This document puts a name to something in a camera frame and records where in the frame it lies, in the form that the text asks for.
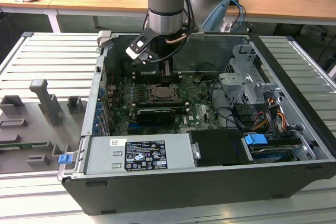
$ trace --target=power supply label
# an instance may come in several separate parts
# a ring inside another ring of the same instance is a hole
[[[125,170],[167,169],[164,141],[126,142]]]

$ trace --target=slotted metal surface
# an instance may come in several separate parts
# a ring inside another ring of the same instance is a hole
[[[65,40],[65,35],[35,34],[33,40]],[[69,40],[75,40],[77,34],[67,34]],[[80,39],[94,40],[92,34],[81,35]],[[275,43],[267,37],[267,43]],[[92,58],[91,52],[25,52],[20,53],[22,58]],[[302,59],[300,54],[294,57]],[[312,80],[324,81],[317,71],[287,71],[287,74],[298,80],[297,84],[311,84]],[[88,81],[92,79],[93,72],[22,72],[3,73],[6,81],[17,81],[13,89],[25,89],[32,79],[48,79],[51,89],[68,90],[71,81]],[[305,95],[312,106],[326,109],[333,106],[335,97],[333,93],[310,93]],[[331,128],[336,129],[336,120],[326,121]],[[155,192],[160,199],[160,192]],[[6,177],[0,175],[0,221],[11,224],[45,224],[45,223],[88,223],[88,224],[173,224],[173,223],[203,223],[203,224],[279,224],[279,223],[336,223],[336,177],[328,180],[316,181],[290,198],[276,200],[260,200],[238,202],[234,204],[202,206],[182,209],[168,209],[163,211],[135,212],[130,214],[113,214],[104,216],[87,216],[73,198],[66,192],[56,178],[56,174],[20,177]]]
[[[261,36],[282,68],[315,109],[327,127],[336,136],[336,86],[310,56],[294,41],[285,37]],[[268,79],[273,82],[265,65],[261,66]]]
[[[29,90],[34,79],[46,79],[48,91],[58,101],[71,95],[87,100],[99,53],[98,34],[34,33],[23,38],[0,76],[0,99],[19,95],[23,102],[37,102]]]

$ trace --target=blue cable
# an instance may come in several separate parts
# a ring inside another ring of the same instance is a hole
[[[243,20],[244,20],[244,13],[243,13],[243,9],[242,9],[242,6],[236,2],[235,0],[231,0],[233,3],[235,3],[238,7],[239,7],[239,10],[240,10],[240,13],[242,14],[241,17],[240,17],[240,23],[239,23],[239,27],[237,28],[237,31],[239,31],[240,27],[242,26],[243,24]]]

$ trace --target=barcode sticker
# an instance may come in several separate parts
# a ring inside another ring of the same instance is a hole
[[[125,146],[127,138],[112,138],[110,146]]]

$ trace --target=sticker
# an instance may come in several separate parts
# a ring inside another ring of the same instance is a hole
[[[125,146],[127,138],[112,138],[110,146]]]
[[[125,170],[167,169],[167,155],[164,141],[126,142]]]
[[[2,147],[0,151],[12,151],[12,150],[21,150],[20,147]]]

